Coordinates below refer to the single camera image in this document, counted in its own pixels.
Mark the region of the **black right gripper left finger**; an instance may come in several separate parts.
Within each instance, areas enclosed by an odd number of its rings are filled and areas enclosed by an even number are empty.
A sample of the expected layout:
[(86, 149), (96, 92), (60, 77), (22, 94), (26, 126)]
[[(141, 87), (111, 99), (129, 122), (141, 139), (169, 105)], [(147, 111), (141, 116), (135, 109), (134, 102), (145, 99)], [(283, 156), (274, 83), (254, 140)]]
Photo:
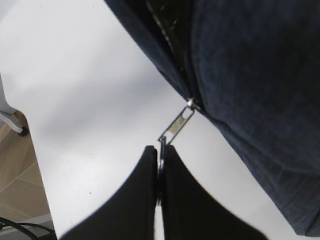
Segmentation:
[(97, 211), (62, 236), (63, 240), (152, 240), (157, 203), (157, 150), (146, 146), (137, 165)]

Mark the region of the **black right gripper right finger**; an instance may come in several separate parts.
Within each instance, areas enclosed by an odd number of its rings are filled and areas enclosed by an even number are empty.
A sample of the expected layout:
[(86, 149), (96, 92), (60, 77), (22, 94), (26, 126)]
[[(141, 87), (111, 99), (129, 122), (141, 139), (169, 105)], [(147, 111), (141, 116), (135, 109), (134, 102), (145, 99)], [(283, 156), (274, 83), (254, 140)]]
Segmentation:
[(216, 201), (166, 145), (161, 168), (161, 207), (166, 240), (265, 240), (266, 236)]

